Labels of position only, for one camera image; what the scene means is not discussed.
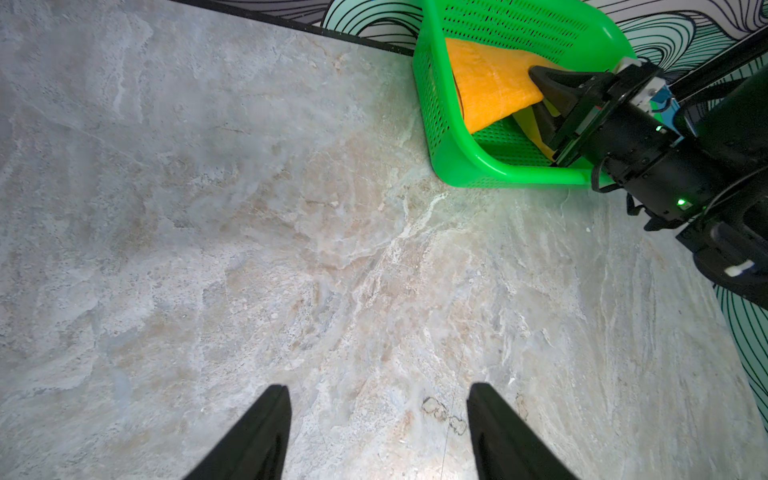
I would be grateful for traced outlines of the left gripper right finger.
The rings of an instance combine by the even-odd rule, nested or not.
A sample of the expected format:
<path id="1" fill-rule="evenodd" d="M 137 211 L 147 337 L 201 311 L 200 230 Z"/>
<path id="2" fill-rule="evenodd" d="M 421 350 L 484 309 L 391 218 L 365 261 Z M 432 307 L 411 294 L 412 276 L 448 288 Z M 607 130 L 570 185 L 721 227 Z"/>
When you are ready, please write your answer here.
<path id="1" fill-rule="evenodd" d="M 490 384 L 471 386 L 467 415 L 480 479 L 575 477 Z"/>

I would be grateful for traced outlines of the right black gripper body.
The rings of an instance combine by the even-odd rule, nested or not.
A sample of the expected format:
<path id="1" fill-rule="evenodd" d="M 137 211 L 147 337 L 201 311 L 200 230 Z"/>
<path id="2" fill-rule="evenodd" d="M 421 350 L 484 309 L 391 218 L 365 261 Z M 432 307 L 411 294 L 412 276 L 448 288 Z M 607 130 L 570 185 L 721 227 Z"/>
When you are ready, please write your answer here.
<path id="1" fill-rule="evenodd" d="M 607 119 L 619 105 L 617 75 L 595 72 L 606 73 L 604 86 L 562 115 L 562 142 L 551 148 L 557 166 L 589 162 L 594 191 L 624 190 L 662 224 L 682 224 L 724 199 L 731 188 L 730 166 L 679 128 L 610 125 Z"/>

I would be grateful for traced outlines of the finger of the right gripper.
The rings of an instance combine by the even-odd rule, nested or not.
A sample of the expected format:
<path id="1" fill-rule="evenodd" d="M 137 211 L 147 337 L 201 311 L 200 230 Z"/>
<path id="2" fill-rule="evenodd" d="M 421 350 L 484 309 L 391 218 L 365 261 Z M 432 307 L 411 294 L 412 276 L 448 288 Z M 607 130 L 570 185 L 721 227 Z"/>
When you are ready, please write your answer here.
<path id="1" fill-rule="evenodd" d="M 559 130 L 564 124 L 563 116 L 548 101 L 534 104 L 532 112 L 542 142 L 549 148 L 559 148 L 562 142 Z"/>
<path id="2" fill-rule="evenodd" d="M 529 68 L 529 77 L 563 116 L 570 115 L 579 102 L 606 83 L 605 72 L 575 72 L 544 66 Z"/>

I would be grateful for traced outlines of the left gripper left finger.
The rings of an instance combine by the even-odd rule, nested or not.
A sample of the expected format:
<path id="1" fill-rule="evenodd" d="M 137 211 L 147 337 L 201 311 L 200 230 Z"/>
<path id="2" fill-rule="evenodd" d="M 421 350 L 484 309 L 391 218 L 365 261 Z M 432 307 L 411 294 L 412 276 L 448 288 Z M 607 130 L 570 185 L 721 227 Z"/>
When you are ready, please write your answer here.
<path id="1" fill-rule="evenodd" d="M 279 480 L 291 417 L 288 387 L 269 386 L 186 479 Z"/>

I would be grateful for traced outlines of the yellow printed pillowcase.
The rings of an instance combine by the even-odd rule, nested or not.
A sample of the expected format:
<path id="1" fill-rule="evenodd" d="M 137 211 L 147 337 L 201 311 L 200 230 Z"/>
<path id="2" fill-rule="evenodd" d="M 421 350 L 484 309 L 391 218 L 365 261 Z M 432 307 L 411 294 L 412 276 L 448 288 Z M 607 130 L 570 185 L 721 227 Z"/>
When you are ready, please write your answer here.
<path id="1" fill-rule="evenodd" d="M 468 132 L 474 134 L 511 117 L 528 140 L 552 160 L 554 151 L 543 142 L 532 110 L 544 96 L 531 80 L 529 69 L 561 67 L 531 52 L 460 39 L 448 38 L 446 48 Z"/>

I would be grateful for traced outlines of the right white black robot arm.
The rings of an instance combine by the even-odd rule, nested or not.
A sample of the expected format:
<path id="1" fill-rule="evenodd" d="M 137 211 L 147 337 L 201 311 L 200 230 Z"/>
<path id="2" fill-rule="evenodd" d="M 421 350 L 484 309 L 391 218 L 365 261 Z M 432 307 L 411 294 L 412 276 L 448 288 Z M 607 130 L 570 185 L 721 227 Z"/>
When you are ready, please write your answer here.
<path id="1" fill-rule="evenodd" d="M 650 231 L 673 230 L 697 269 L 746 300 L 767 303 L 767 72 L 727 74 L 767 50 L 760 30 L 677 80 L 671 125 L 644 110 L 660 68 L 625 60 L 615 72 L 533 66 L 542 142 L 560 167 L 592 167 L 591 188 L 622 190 Z"/>

